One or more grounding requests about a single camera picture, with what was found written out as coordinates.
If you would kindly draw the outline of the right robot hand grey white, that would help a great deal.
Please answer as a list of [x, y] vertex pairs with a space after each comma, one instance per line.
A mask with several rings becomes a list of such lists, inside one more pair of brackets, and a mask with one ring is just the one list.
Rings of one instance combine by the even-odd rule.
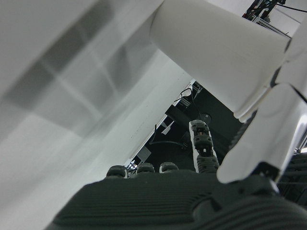
[[223, 162], [207, 125], [190, 123], [196, 171], [142, 165], [133, 177], [112, 167], [85, 185], [50, 230], [304, 230], [307, 212], [282, 198], [277, 181], [307, 128], [307, 24], [281, 49], [270, 90], [254, 97]]

